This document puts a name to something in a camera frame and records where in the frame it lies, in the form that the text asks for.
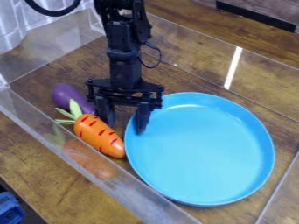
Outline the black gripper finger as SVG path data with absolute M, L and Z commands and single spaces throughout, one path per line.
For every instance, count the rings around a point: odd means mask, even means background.
M 142 134 L 146 131 L 146 126 L 150 121 L 151 117 L 151 104 L 146 101 L 143 101 L 138 105 L 138 110 L 135 114 L 135 128 L 136 128 L 136 133 Z
M 98 116 L 108 126 L 115 124 L 115 106 L 110 99 L 103 96 L 96 97 Z

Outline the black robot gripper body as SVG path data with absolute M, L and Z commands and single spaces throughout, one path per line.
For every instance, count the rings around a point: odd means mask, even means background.
M 142 53 L 139 50 L 132 52 L 118 52 L 108 50 L 110 59 L 110 78 L 88 79 L 88 100 L 95 102 L 103 109 L 100 103 L 108 106 L 127 105 L 139 107 L 147 104 L 151 109 L 163 106 L 162 85 L 154 84 L 142 78 Z

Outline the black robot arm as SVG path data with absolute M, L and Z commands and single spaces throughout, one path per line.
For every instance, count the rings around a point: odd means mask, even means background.
M 135 107 L 135 131 L 143 133 L 153 111 L 163 106 L 165 91 L 142 78 L 142 47 L 153 37 L 144 0 L 95 0 L 95 10 L 107 34 L 110 77 L 87 80 L 88 100 L 107 124 L 115 123 L 116 105 Z

